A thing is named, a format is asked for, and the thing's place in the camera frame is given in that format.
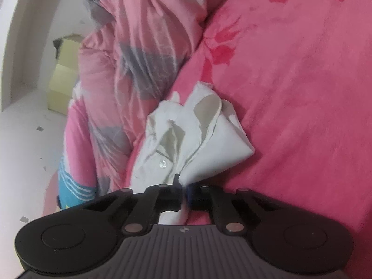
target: ribbed gray surface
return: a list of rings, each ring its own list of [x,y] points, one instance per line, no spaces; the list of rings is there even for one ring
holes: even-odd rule
[[[28,272],[20,279],[51,279]],[[104,265],[69,279],[348,279],[341,271],[294,275],[266,263],[243,238],[225,236],[214,225],[155,225],[124,240]]]

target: round black disc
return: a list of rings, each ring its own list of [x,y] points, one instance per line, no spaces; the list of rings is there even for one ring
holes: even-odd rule
[[[26,268],[68,276],[99,265],[116,242],[117,232],[105,217],[77,208],[29,223],[18,232],[15,248]]]
[[[55,250],[69,249],[79,245],[85,238],[84,230],[77,225],[61,224],[47,229],[41,236],[48,247]]]
[[[353,249],[348,230],[336,221],[301,210],[276,210],[254,230],[257,253],[270,264],[298,274],[343,268]]]

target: gray and pink comforter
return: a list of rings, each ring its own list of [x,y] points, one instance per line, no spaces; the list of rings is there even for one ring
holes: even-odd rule
[[[58,171],[63,208],[122,188],[147,115],[196,50],[222,0],[85,0],[82,42]]]

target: pink comforter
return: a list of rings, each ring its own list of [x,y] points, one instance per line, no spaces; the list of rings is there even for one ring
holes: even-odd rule
[[[222,0],[85,0],[97,30],[82,42],[58,170],[61,206],[118,190],[148,114],[196,50]]]
[[[214,182],[346,225],[355,279],[372,277],[371,60],[372,0],[227,0],[172,88],[213,83],[256,149]]]

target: white floor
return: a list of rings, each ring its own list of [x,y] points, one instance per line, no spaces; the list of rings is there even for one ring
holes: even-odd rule
[[[13,279],[22,272],[14,238],[25,225],[21,217],[32,221],[42,215],[66,124],[65,116],[47,109],[43,91],[20,85],[13,101],[0,113],[0,279]]]

